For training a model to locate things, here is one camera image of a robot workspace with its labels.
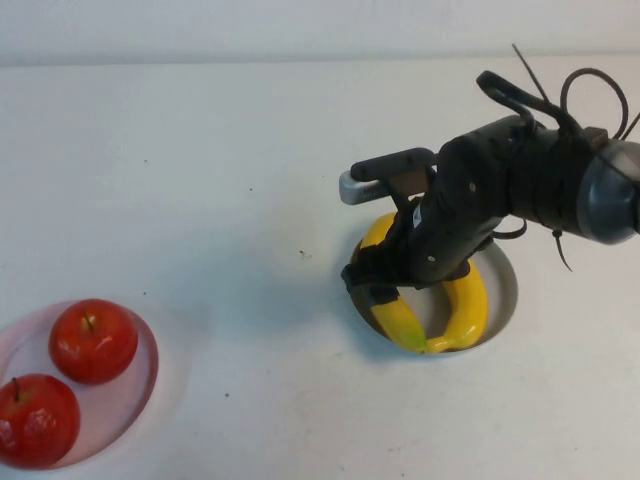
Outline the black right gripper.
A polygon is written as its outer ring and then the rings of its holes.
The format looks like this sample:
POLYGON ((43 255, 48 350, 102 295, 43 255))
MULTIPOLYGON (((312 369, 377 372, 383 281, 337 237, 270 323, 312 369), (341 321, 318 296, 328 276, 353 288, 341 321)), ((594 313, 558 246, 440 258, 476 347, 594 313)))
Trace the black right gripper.
POLYGON ((352 299, 365 306, 395 302, 396 285, 429 286, 462 278, 470 257, 508 216, 532 221, 531 162, 538 126, 517 116, 444 144, 386 157, 387 181, 408 175, 399 220, 379 246, 357 246, 341 271, 352 299))

